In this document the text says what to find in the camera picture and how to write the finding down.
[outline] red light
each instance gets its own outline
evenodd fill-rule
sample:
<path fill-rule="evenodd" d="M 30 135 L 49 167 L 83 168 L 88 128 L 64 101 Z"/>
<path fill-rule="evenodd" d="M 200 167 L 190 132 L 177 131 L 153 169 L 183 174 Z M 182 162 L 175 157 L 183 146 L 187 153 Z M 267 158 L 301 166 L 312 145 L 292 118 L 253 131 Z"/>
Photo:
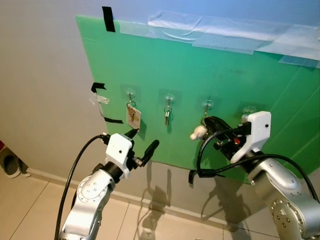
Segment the red light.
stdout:
<path fill-rule="evenodd" d="M 234 139 L 235 144 L 240 144 L 240 140 L 238 138 Z"/>

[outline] green acrylic panel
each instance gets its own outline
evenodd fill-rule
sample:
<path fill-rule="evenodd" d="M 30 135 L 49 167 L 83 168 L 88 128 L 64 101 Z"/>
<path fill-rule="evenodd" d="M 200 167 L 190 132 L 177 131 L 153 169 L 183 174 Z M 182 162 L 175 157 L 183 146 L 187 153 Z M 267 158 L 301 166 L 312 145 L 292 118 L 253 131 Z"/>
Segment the green acrylic panel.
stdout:
<path fill-rule="evenodd" d="M 135 92 L 142 112 L 141 129 L 135 137 L 135 152 L 142 156 L 154 140 L 160 141 L 154 161 L 195 169 L 199 141 L 189 135 L 204 115 L 202 102 L 210 99 L 209 114 L 235 127 L 243 108 L 271 111 L 271 138 L 266 153 L 293 158 L 308 173 L 319 162 L 319 69 L 279 63 L 282 55 L 255 52 L 253 55 L 194 47 L 191 44 L 106 32 L 102 18 L 76 18 L 95 82 L 105 83 L 100 96 L 106 117 L 126 121 L 126 92 Z M 165 127 L 165 96 L 175 97 L 169 127 Z M 127 124 L 108 123 L 110 133 L 124 133 Z M 209 147 L 204 168 L 219 168 L 228 161 Z M 246 181 L 237 168 L 226 177 Z"/>

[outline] white wall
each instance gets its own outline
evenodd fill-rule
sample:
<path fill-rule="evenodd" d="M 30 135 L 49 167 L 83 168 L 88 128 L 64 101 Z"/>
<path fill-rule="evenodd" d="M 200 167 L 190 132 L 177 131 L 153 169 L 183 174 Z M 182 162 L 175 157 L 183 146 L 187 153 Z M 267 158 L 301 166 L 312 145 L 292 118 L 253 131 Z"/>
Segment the white wall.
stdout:
<path fill-rule="evenodd" d="M 150 2 L 1 1 L 0 139 L 30 167 L 66 177 L 83 144 L 106 130 L 98 109 L 88 101 L 93 79 L 75 15 L 101 16 L 102 5 L 111 5 L 116 19 L 138 22 L 147 21 L 150 13 L 160 9 L 239 18 L 251 13 L 246 18 L 264 20 L 269 20 L 271 12 L 253 0 L 241 1 L 237 6 L 236 0 L 216 1 L 209 6 L 209 1 L 203 0 L 196 5 L 191 1 Z M 274 20 L 279 20 L 281 14 L 286 16 L 283 22 L 314 24 L 319 20 L 314 14 L 319 9 L 315 7 L 318 1 L 303 7 L 298 0 L 290 1 L 289 7 L 285 4 L 289 1 L 265 0 L 264 4 L 267 2 L 270 8 L 278 6 L 273 12 Z M 81 159 L 75 179 L 82 179 L 103 162 L 104 152 L 103 144 L 93 144 Z M 145 195 L 148 199 L 166 203 L 165 198 L 170 198 L 172 206 L 196 213 L 201 213 L 210 199 L 204 213 L 214 213 L 213 217 L 231 222 L 240 222 L 262 206 L 249 185 L 226 178 L 196 179 L 195 188 L 191 189 L 187 170 L 159 163 L 133 172 L 117 190 L 141 197 L 148 182 L 149 190 L 155 190 Z"/>

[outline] black cable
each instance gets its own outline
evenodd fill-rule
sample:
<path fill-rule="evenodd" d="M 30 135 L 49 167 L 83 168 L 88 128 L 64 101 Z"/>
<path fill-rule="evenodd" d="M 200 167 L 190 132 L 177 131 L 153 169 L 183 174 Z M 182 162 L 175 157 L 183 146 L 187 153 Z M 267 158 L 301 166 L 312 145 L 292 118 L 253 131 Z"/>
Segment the black cable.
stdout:
<path fill-rule="evenodd" d="M 291 164 L 292 166 L 294 166 L 299 171 L 299 173 L 302 175 L 303 179 L 305 180 L 306 185 L 308 186 L 308 189 L 310 191 L 310 194 L 311 194 L 312 198 L 314 200 L 316 200 L 318 203 L 320 203 L 319 202 L 319 198 L 317 196 L 317 193 L 316 193 L 316 191 L 314 189 L 314 186 L 312 185 L 312 183 L 311 183 L 310 179 L 308 178 L 308 175 L 306 174 L 306 172 L 299 166 L 298 163 L 296 163 L 295 161 L 291 160 L 290 158 L 288 158 L 286 156 L 282 156 L 282 155 L 278 155 L 278 154 L 263 154 L 263 155 L 252 156 L 252 157 L 249 157 L 247 159 L 239 160 L 236 163 L 232 163 L 232 164 L 230 164 L 228 166 L 221 167 L 221 168 L 218 168 L 218 169 L 215 169 L 215 170 L 212 170 L 212 171 L 215 174 L 218 174 L 218 173 L 222 173 L 224 171 L 227 171 L 229 169 L 235 168 L 235 167 L 237 167 L 239 165 L 242 165 L 244 163 L 253 162 L 253 161 L 256 161 L 256 160 L 264 160 L 264 159 L 267 159 L 267 158 L 281 159 L 281 160 Z"/>
<path fill-rule="evenodd" d="M 221 131 L 216 131 L 214 132 L 212 135 L 210 135 L 201 145 L 199 152 L 198 152 L 198 156 L 197 156 L 197 160 L 196 160 L 196 170 L 198 173 L 201 174 L 202 169 L 201 169 L 201 158 L 202 158 L 202 154 L 204 153 L 204 150 L 206 148 L 206 146 L 209 144 L 209 142 L 214 139 L 215 137 L 222 135 L 222 134 L 226 134 L 226 133 L 230 133 L 230 132 L 235 132 L 237 131 L 237 129 L 225 129 L 225 130 L 221 130 Z"/>
<path fill-rule="evenodd" d="M 59 206 L 59 211 L 58 211 L 58 216 L 56 218 L 56 225 L 55 225 L 55 233 L 54 233 L 54 240 L 59 240 L 59 233 L 60 233 L 60 225 L 61 225 L 61 218 L 62 218 L 62 212 L 64 209 L 64 204 L 65 204 L 65 200 L 66 200 L 66 196 L 67 196 L 67 192 L 69 189 L 69 185 L 71 182 L 71 178 L 74 174 L 74 171 L 76 169 L 76 166 L 82 156 L 82 154 L 84 153 L 84 151 L 86 150 L 86 148 L 96 139 L 103 139 L 105 136 L 104 135 L 97 135 L 92 137 L 81 149 L 81 151 L 79 152 L 78 156 L 76 157 L 75 161 L 73 162 L 73 165 L 71 167 L 71 170 L 69 172 L 68 178 L 66 180 L 65 186 L 64 186 L 64 190 L 63 190 L 63 194 L 61 197 L 61 201 L 60 201 L 60 206 Z"/>

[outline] beige floor tile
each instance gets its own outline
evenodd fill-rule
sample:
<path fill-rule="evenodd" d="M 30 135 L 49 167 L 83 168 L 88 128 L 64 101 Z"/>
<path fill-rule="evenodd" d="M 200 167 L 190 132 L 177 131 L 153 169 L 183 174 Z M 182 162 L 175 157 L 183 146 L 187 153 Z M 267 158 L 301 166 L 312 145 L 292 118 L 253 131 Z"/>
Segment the beige floor tile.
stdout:
<path fill-rule="evenodd" d="M 266 207 L 244 220 L 240 227 L 253 232 L 279 237 L 271 213 Z"/>
<path fill-rule="evenodd" d="M 223 240 L 279 240 L 279 238 L 239 229 L 236 232 L 223 231 Z"/>
<path fill-rule="evenodd" d="M 53 239 L 58 214 L 60 199 L 64 187 L 54 183 L 49 183 L 39 198 L 36 200 L 22 223 L 15 231 L 11 240 L 43 240 Z M 70 209 L 75 190 L 70 189 L 65 200 L 63 210 L 63 225 Z"/>
<path fill-rule="evenodd" d="M 195 239 L 222 240 L 223 231 L 219 228 L 130 204 L 117 240 Z"/>
<path fill-rule="evenodd" d="M 109 199 L 102 213 L 101 227 L 96 240 L 116 240 L 129 203 Z"/>
<path fill-rule="evenodd" d="M 19 175 L 8 178 L 0 169 L 0 239 L 8 240 L 48 182 Z"/>
<path fill-rule="evenodd" d="M 29 213 L 26 215 L 11 240 L 53 239 L 60 199 L 64 187 L 49 183 L 39 196 Z M 65 201 L 61 226 L 64 224 L 70 210 L 75 190 L 70 189 Z M 110 199 L 103 211 L 102 225 L 97 240 L 117 239 L 128 203 Z"/>

